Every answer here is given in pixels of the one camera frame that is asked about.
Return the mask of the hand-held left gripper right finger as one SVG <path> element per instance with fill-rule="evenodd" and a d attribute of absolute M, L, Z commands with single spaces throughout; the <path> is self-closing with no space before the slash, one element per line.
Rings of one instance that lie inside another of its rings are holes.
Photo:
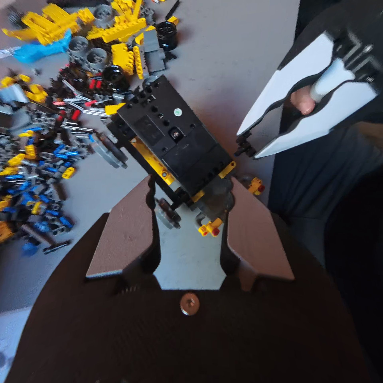
<path fill-rule="evenodd" d="M 231 177 L 230 183 L 232 205 L 221 247 L 226 251 L 223 270 L 244 292 L 260 280 L 293 282 L 295 276 L 271 212 L 236 178 Z"/>

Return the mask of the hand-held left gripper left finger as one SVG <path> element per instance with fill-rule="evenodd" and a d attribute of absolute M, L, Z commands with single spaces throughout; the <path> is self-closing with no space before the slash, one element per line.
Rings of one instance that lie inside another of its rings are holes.
<path fill-rule="evenodd" d="M 125 282 L 158 282 L 161 260 L 155 214 L 155 181 L 144 178 L 110 211 L 86 277 L 122 277 Z"/>

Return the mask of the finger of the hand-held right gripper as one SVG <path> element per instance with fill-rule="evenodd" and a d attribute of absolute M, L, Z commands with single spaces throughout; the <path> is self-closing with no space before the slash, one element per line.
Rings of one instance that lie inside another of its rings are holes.
<path fill-rule="evenodd" d="M 302 88 L 299 83 L 303 80 L 320 75 L 314 85 L 315 96 L 324 97 L 334 90 L 337 87 L 336 75 L 330 71 L 325 75 L 333 64 L 333 51 L 334 41 L 328 34 L 322 33 L 282 69 L 276 70 L 244 118 L 237 138 L 259 124 L 269 111 L 276 108 L 277 103 L 293 93 L 295 86 Z"/>
<path fill-rule="evenodd" d="M 377 97 L 366 82 L 348 81 L 336 88 L 314 114 L 301 118 L 285 134 L 277 136 L 255 159 L 272 156 L 327 135 L 330 130 Z"/>

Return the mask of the small connector pin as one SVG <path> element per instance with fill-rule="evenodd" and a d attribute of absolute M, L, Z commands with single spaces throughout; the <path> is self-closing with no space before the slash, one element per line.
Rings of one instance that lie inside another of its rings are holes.
<path fill-rule="evenodd" d="M 238 145 L 238 148 L 234 152 L 235 157 L 239 157 L 243 153 L 245 153 L 248 157 L 255 156 L 257 151 L 254 149 L 251 143 L 247 140 L 250 136 L 251 136 L 251 132 L 247 132 L 246 134 L 243 134 L 237 137 L 236 143 Z"/>

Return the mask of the yellow black brick vehicle model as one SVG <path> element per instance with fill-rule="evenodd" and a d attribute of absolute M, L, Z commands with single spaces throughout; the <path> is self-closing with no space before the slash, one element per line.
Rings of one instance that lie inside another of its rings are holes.
<path fill-rule="evenodd" d="M 126 103 L 110 105 L 108 132 L 90 136 L 95 152 L 113 167 L 126 167 L 121 148 L 149 175 L 149 207 L 168 228 L 180 227 L 182 204 L 198 209 L 196 227 L 217 237 L 233 207 L 231 178 L 236 163 L 194 111 L 162 75 L 133 93 Z"/>

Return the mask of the grey desk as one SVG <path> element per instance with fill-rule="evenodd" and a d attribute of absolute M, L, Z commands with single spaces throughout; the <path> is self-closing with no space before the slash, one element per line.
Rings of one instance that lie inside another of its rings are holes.
<path fill-rule="evenodd" d="M 259 93 L 293 44 L 299 1 L 181 1 L 175 12 L 179 45 L 166 77 L 233 157 L 236 133 Z M 22 254 L 22 242 L 1 247 L 1 313 L 31 307 L 59 262 L 99 219 L 143 178 L 129 153 L 127 169 L 114 169 L 94 153 L 65 182 L 65 213 L 74 228 L 60 236 L 68 247 L 52 254 Z M 185 205 L 180 229 L 159 222 L 161 262 L 155 276 L 167 290 L 218 290 L 222 233 L 203 238 L 196 212 Z"/>

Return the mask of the person's right hand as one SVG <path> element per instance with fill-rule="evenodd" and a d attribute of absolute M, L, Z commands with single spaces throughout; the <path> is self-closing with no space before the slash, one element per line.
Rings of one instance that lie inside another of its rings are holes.
<path fill-rule="evenodd" d="M 296 90 L 290 96 L 291 104 L 302 114 L 308 115 L 316 107 L 315 100 L 311 97 L 311 85 Z"/>

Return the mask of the pile of loose brick parts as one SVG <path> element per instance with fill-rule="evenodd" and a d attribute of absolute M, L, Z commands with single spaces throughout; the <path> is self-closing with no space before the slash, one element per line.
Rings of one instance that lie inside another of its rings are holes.
<path fill-rule="evenodd" d="M 82 115 L 107 125 L 117 111 L 157 80 L 166 62 L 176 59 L 181 1 L 163 22 L 148 1 L 46 1 L 41 13 L 4 8 L 12 29 L 2 32 L 23 45 L 1 50 L 1 59 L 43 64 L 66 54 L 68 62 L 37 84 L 9 68 L 1 78 L 1 245 L 23 240 L 22 253 L 53 253 L 70 244 L 54 237 L 74 224 L 63 212 L 62 182 L 79 161 L 98 153 L 113 167 L 126 157 L 102 132 L 86 127 Z"/>

